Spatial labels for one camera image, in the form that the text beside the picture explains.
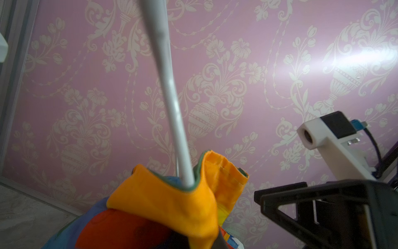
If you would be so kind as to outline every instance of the green fabric edge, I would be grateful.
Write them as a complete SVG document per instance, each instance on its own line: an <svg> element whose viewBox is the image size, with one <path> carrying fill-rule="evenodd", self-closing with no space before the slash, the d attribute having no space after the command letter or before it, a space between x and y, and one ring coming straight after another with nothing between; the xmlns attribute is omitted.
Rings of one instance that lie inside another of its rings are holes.
<svg viewBox="0 0 398 249"><path fill-rule="evenodd" d="M56 238L68 227L70 226L73 222L75 222L78 218L80 218L80 216L74 218L71 222L69 222L68 224L66 224L63 228L61 228L61 230L59 230L59 232L57 233L57 235L55 236Z"/></svg>
<svg viewBox="0 0 398 249"><path fill-rule="evenodd" d="M249 176L242 168L238 168L239 172L244 175L246 178Z"/></svg>
<svg viewBox="0 0 398 249"><path fill-rule="evenodd" d="M172 181L168 180L167 178L159 175L158 173L156 173L154 171L151 171L151 172L155 176L157 176L160 180L164 181L165 183L169 184L170 186L172 186L172 187L174 187L176 189L179 189L181 191L186 191L186 192L193 191L199 185L199 182L200 182L200 169L202 168L202 161L203 161L203 158L204 158L205 154L207 152L209 152L209 151L210 150L207 150L207 151L204 151L202 153L202 155L199 158L198 164L196 164L196 166L193 168L193 177L195 178L195 183L194 183L194 185L192 187L185 188L183 186L177 185L175 182L172 182Z"/></svg>

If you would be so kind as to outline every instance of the black cable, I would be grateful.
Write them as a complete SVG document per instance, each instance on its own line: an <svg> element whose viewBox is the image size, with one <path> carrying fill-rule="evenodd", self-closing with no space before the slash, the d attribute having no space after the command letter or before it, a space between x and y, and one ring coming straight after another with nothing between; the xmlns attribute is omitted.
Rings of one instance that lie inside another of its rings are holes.
<svg viewBox="0 0 398 249"><path fill-rule="evenodd" d="M381 177L381 175L383 174L383 172L385 171L385 169L383 169L383 163L382 163L382 159L381 159L380 150L378 149L376 140L374 139L374 137L372 136L372 134L368 130L368 128L363 129L363 131L366 133L366 135L368 135L368 137L371 140L373 146L375 147L376 154L377 154L377 159L378 159L378 167L376 168L376 171L373 172L373 176L376 179L379 179Z"/></svg>

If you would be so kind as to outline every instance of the colorful fabric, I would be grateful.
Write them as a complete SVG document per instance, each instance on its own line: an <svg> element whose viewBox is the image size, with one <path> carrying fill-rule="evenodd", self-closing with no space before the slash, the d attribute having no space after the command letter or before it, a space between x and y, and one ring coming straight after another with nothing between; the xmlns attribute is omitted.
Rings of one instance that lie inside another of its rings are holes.
<svg viewBox="0 0 398 249"><path fill-rule="evenodd" d="M203 153L193 170L195 185L182 188L137 165L110 196L107 207L163 224L187 236L191 249L209 249L248 175L213 151Z"/></svg>
<svg viewBox="0 0 398 249"><path fill-rule="evenodd" d="M108 209L93 217L76 242L78 249L150 249L171 234L170 228L123 211Z"/></svg>
<svg viewBox="0 0 398 249"><path fill-rule="evenodd" d="M87 213L66 225L61 231L52 236L42 249L74 249L80 233L90 220L97 214L107 210L108 197L97 202Z"/></svg>
<svg viewBox="0 0 398 249"><path fill-rule="evenodd" d="M237 238L232 237L232 239L238 244L238 248L237 249L245 249L245 247L243 246L242 242L240 242Z"/></svg>
<svg viewBox="0 0 398 249"><path fill-rule="evenodd" d="M238 244L233 239L234 237L232 235L230 235L222 227L220 227L220 232L221 232L225 242L227 243L228 249L237 249L238 248Z"/></svg>

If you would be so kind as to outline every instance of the yellow fabric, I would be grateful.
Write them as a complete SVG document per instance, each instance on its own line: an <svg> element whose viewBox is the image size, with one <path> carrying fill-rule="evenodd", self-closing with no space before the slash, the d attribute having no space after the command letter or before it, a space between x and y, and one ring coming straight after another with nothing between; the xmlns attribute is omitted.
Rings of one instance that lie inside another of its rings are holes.
<svg viewBox="0 0 398 249"><path fill-rule="evenodd" d="M229 233L225 233L224 234L224 240L225 241L228 241L229 237L230 237Z"/></svg>
<svg viewBox="0 0 398 249"><path fill-rule="evenodd" d="M107 207L168 226L187 236L191 249L211 248L219 222L231 212L248 177L213 151L203 155L196 177L200 177L196 188L186 192L137 165L109 197Z"/></svg>
<svg viewBox="0 0 398 249"><path fill-rule="evenodd" d="M217 201L218 224L222 226L245 187L244 176L224 156L209 151L205 154L206 180Z"/></svg>

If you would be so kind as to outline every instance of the white pole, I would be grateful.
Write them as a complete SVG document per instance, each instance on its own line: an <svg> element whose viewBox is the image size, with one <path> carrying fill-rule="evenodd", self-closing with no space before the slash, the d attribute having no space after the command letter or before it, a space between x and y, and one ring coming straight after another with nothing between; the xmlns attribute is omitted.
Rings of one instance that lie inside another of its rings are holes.
<svg viewBox="0 0 398 249"><path fill-rule="evenodd" d="M176 177L179 177L178 157L176 155Z"/></svg>
<svg viewBox="0 0 398 249"><path fill-rule="evenodd" d="M182 186L189 188L194 185L195 179L174 83L166 2L165 0L140 0L139 4L159 72Z"/></svg>

